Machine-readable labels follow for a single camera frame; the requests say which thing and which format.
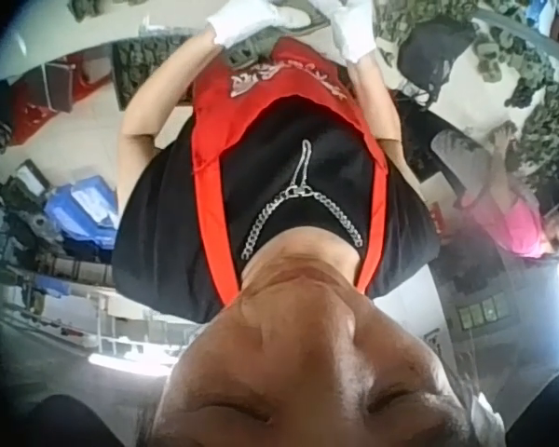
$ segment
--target red apron strap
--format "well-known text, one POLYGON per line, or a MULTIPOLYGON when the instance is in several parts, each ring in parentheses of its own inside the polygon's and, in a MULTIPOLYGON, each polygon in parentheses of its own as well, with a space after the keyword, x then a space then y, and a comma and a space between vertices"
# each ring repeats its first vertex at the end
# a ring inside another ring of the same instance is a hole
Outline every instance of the red apron strap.
POLYGON ((385 234, 387 163, 358 104, 337 77, 336 68, 312 48, 281 38, 273 62, 232 73, 221 59, 195 82, 192 151, 198 223, 213 283, 224 305, 239 293, 225 221, 220 171, 222 153, 238 142, 248 126, 273 101, 299 95, 329 108, 362 133, 375 160, 367 255, 357 289, 365 292, 381 261, 385 234))
POLYGON ((239 283, 225 222, 219 159, 195 175, 198 227, 211 277, 222 303, 229 305, 239 293, 239 283))

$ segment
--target silver chain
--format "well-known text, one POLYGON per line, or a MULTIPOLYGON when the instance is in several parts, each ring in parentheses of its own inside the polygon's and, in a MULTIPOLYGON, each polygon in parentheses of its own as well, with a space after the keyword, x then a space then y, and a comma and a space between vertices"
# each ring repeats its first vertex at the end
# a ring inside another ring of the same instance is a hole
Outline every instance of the silver chain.
POLYGON ((271 214, 280 207, 282 203, 291 198, 300 198, 300 197, 313 197, 315 200, 321 203, 332 215, 337 219, 338 222, 344 227, 344 229, 348 232, 349 236, 352 238, 354 242, 354 246, 357 248, 361 248, 364 243, 362 242, 362 236, 359 231, 356 229, 352 221, 347 217, 347 215, 339 208, 335 202, 333 202, 329 197, 325 194, 320 193, 319 191, 315 191, 307 184, 307 176, 308 176, 308 163, 310 162, 310 157, 312 155, 311 144, 309 140, 302 141, 302 156, 300 157, 300 161, 298 162, 298 166, 296 167, 296 171, 294 172, 294 176, 292 177, 292 181, 290 185, 275 197, 273 197, 265 207, 259 212, 257 215, 254 224, 251 227, 251 231, 249 232, 249 236, 247 237, 246 243, 244 244, 244 250, 242 250, 242 254, 240 257, 244 261, 248 261, 251 259, 252 254, 254 253, 254 246, 261 236, 261 230, 265 226, 271 214), (302 169, 302 180, 300 184, 296 184, 298 180, 298 175, 302 169))

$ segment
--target blue plastic crate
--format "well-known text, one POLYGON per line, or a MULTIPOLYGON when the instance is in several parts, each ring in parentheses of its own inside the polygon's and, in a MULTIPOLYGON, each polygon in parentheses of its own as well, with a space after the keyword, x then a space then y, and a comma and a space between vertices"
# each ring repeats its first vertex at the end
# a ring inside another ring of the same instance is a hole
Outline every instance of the blue plastic crate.
POLYGON ((100 247, 111 250, 116 241, 116 230, 112 223, 108 220, 104 220, 108 226, 96 223, 75 200, 72 189, 70 184, 57 188, 48 198, 46 215, 72 239, 93 241, 100 247))

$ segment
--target hand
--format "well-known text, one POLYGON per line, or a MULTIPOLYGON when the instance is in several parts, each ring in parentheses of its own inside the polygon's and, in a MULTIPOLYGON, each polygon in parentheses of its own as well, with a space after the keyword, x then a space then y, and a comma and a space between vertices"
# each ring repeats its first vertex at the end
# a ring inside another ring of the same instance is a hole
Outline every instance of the hand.
POLYGON ((503 156, 507 154, 510 143, 514 139, 513 134, 516 129, 517 127, 515 127, 511 121, 508 121, 493 131, 493 145, 495 146, 495 151, 503 156))
POLYGON ((215 31, 213 42, 230 48, 268 26, 304 28, 310 17, 299 9, 276 7, 268 0, 230 0, 207 22, 215 31))
POLYGON ((362 56, 375 51, 373 34, 373 0, 308 0, 331 24, 334 42, 342 57, 357 63, 362 56))

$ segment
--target nose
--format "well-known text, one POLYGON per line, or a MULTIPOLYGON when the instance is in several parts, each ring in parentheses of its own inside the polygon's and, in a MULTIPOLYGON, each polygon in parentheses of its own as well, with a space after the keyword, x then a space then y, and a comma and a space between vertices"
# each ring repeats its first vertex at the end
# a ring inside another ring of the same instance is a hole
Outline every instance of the nose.
POLYGON ((354 343, 355 314, 332 288, 297 278, 242 306, 292 416, 310 421, 316 414, 326 424, 329 411, 337 419, 357 411, 371 380, 354 343))

